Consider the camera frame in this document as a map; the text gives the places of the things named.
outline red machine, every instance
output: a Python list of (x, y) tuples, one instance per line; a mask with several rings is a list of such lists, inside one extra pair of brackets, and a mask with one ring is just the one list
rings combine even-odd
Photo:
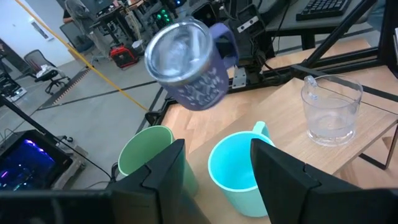
[(137, 52), (132, 47), (125, 45), (112, 48), (109, 54), (119, 68), (134, 65), (139, 61)]

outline mug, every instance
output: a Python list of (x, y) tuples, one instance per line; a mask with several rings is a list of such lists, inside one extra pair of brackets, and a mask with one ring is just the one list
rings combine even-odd
[(248, 217), (264, 217), (268, 213), (251, 164), (252, 139), (261, 139), (275, 146), (270, 140), (267, 125), (259, 121), (252, 131), (234, 133), (221, 140), (210, 154), (208, 171), (238, 212)]
[[(174, 141), (168, 127), (152, 126), (142, 130), (123, 147), (118, 159), (120, 173), (125, 176), (132, 174)], [(191, 196), (195, 196), (198, 191), (197, 180), (186, 160), (183, 187)]]
[[(215, 40), (226, 37), (231, 56), (221, 58)], [(232, 31), (217, 23), (208, 28), (189, 19), (159, 31), (145, 51), (148, 72), (188, 110), (216, 105), (228, 91), (227, 69), (238, 64), (238, 47)]]

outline monitor screen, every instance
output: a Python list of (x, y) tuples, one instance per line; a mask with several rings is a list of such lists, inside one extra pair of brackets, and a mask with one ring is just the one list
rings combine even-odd
[(41, 189), (55, 165), (44, 149), (30, 139), (24, 139), (0, 160), (0, 190)]

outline yellow tape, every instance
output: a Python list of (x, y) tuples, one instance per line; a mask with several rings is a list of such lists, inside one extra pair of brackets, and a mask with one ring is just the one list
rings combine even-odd
[(25, 5), (23, 5), (23, 3), (20, 2), (20, 0), (15, 0), (21, 7), (23, 7), (25, 9), (25, 11), (27, 11), (27, 13), (29, 13), (42, 27), (44, 27), (44, 29), (46, 29), (47, 31), (49, 31), (55, 38), (57, 38), (61, 43), (64, 44), (64, 46), (66, 46), (71, 52), (73, 52), (81, 61), (83, 61), (88, 68), (90, 68), (92, 71), (94, 71), (97, 75), (99, 75), (101, 78), (103, 78), (107, 83), (109, 83), (113, 88), (119, 90), (119, 92), (121, 92), (125, 97), (129, 98), (129, 100), (133, 101), (137, 106), (139, 106), (140, 108), (142, 108), (145, 111), (148, 111), (147, 108), (145, 108), (144, 106), (142, 106), (140, 103), (138, 103), (133, 97), (131, 97), (130, 95), (128, 95), (125, 91), (123, 91), (122, 89), (120, 89), (120, 87), (118, 87), (115, 83), (113, 83), (111, 80), (109, 80), (108, 78), (106, 78), (106, 76), (104, 76), (100, 71), (98, 71), (97, 69), (95, 69), (81, 54), (79, 54), (79, 52), (77, 52), (73, 47), (71, 47), (68, 43), (66, 43), (64, 40), (61, 39), (61, 37), (59, 37), (54, 31), (52, 31), (50, 28), (48, 28), (34, 13), (32, 13)]

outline white wall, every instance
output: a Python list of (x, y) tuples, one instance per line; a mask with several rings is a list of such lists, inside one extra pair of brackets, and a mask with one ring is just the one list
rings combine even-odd
[(60, 30), (63, 25), (63, 9), (56, 0), (24, 0), (40, 16), (43, 22), (64, 41), (67, 37)]
[[(33, 11), (25, 0), (21, 2)], [(0, 1), (0, 38), (20, 57), (24, 58), (27, 53), (39, 49), (55, 66), (74, 60), (59, 40), (45, 40), (30, 24), (31, 20), (32, 17), (15, 0)]]

